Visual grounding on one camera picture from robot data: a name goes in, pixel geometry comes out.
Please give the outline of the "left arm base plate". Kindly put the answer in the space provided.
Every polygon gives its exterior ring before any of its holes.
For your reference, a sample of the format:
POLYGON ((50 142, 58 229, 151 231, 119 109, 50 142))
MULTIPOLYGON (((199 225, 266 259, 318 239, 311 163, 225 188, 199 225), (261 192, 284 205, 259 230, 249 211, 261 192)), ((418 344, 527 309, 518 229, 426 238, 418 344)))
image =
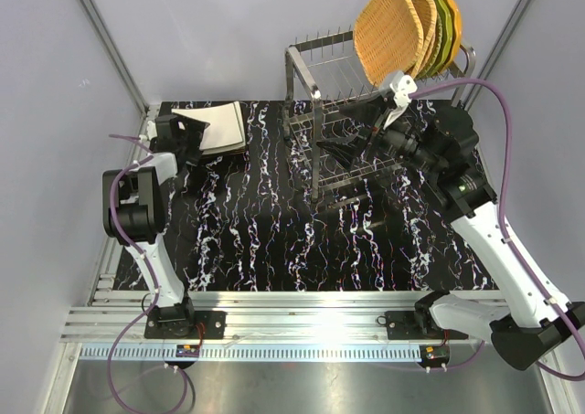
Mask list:
POLYGON ((227 314, 222 311, 195 311, 187 316, 179 314, 149 315, 144 328, 145 339, 199 339, 224 338, 227 314))

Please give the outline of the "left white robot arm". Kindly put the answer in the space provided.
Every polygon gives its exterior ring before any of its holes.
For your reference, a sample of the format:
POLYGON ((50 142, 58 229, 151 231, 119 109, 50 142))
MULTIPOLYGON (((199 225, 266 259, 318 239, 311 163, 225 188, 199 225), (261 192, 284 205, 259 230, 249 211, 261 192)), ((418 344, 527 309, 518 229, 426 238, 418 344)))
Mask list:
POLYGON ((197 315, 165 247, 161 184, 177 176, 183 165, 198 162, 208 127, 208 122, 172 113, 149 122, 144 135, 115 134, 114 139, 142 149, 144 157, 102 174, 104 230, 133 257, 151 295, 142 312, 147 339, 206 333, 205 319, 197 315))

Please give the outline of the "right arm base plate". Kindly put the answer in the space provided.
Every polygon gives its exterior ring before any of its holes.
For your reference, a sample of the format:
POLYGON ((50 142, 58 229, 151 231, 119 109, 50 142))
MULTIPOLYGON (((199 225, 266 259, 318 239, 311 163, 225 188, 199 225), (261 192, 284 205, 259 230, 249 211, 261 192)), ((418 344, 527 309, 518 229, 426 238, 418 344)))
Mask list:
POLYGON ((453 330, 423 329, 413 311, 386 311, 376 318, 376 322, 386 330, 387 339, 390 341, 451 341, 469 338, 467 334, 453 330))

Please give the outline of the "woven bamboo tray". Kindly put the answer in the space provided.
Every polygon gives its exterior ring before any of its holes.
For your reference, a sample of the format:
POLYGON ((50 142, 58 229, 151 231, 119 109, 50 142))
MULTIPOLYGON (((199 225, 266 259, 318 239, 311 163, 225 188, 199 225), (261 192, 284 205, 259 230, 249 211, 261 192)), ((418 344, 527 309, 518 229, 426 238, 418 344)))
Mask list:
POLYGON ((434 0, 411 0, 418 14, 422 30, 423 45, 420 58, 410 71, 410 76, 418 78, 426 70, 434 50, 437 22, 437 6, 434 0))
POLYGON ((362 69, 376 86, 388 74, 414 67, 424 42, 412 0, 370 0, 356 19, 353 39, 362 69))

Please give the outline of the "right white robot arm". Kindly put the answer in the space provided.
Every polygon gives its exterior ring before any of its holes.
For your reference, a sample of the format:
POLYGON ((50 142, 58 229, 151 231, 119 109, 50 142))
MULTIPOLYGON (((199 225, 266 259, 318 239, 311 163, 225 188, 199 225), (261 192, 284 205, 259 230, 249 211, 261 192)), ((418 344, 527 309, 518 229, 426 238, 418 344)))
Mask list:
POLYGON ((507 307, 465 300, 451 292, 419 299, 411 318, 425 338, 449 332, 490 343, 512 368, 525 370, 564 343, 584 325, 584 304, 572 302, 514 242, 502 214, 504 200, 478 171, 473 151, 479 142, 470 114, 451 105, 436 111, 420 134, 391 117, 400 115, 389 100, 353 102, 336 115, 357 122, 347 137, 317 141, 344 168, 366 148, 379 157, 401 158, 425 173, 431 200, 472 248, 503 294, 507 307))

